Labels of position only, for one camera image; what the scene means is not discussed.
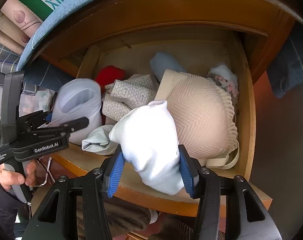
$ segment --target black sleeve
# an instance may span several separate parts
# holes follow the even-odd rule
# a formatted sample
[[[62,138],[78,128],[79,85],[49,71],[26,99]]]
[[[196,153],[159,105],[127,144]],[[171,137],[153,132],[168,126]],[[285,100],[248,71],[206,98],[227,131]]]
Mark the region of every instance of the black sleeve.
[[[6,232],[8,239],[15,239],[14,224],[17,210],[23,207],[23,203],[7,193],[0,185],[0,232]]]

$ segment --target gray floor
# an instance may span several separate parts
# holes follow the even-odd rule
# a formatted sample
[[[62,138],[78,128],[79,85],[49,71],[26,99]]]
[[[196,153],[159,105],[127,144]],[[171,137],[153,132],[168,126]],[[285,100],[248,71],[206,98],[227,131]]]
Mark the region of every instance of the gray floor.
[[[254,86],[257,133],[250,181],[273,198],[269,212],[287,240],[303,224],[303,84],[277,99],[266,78]]]

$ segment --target blue gripper pad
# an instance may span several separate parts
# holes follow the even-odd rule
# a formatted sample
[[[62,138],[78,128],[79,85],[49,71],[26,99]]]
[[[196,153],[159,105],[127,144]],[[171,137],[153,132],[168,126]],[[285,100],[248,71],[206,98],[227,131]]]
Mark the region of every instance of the blue gripper pad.
[[[125,165],[125,158],[123,156],[122,148],[120,144],[118,145],[114,153],[114,156],[111,159],[111,163],[112,162],[114,162],[114,165],[111,171],[109,172],[107,170],[106,172],[108,172],[109,174],[105,173],[105,175],[109,175],[109,183],[107,187],[107,195],[109,198],[111,198],[114,195],[114,193],[117,191],[118,184],[121,179]]]
[[[179,145],[178,150],[180,154],[179,170],[182,181],[186,192],[193,198],[196,194],[195,186],[199,181],[199,175],[184,145]]]

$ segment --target hand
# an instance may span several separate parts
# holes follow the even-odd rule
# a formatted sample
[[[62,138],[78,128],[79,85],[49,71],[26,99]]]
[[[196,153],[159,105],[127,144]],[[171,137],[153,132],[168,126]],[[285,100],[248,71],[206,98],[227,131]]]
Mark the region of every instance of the hand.
[[[27,176],[26,179],[24,176],[18,172],[6,171],[5,165],[0,165],[0,184],[2,187],[9,191],[12,188],[12,185],[21,185],[26,184],[27,186],[36,185],[36,161],[31,160],[26,167]]]

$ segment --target person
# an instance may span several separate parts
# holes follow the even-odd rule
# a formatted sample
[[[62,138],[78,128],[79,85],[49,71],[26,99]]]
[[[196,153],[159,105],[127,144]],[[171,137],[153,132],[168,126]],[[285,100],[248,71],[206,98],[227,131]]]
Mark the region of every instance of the person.
[[[13,240],[14,223],[18,210],[24,204],[18,201],[12,190],[12,185],[25,183],[35,186],[36,163],[31,161],[27,165],[26,179],[19,173],[6,171],[0,165],[0,239]],[[39,188],[32,199],[32,212],[34,213],[45,197],[50,186]],[[113,197],[104,200],[106,218],[112,237],[136,230],[145,230],[147,226],[157,220],[159,212],[129,203]],[[79,240],[85,240],[84,220],[82,212],[82,197],[76,202],[77,231]],[[151,235],[149,240],[190,240],[193,232],[195,218],[166,214],[159,233]],[[218,240],[223,240],[224,234],[219,232]]]

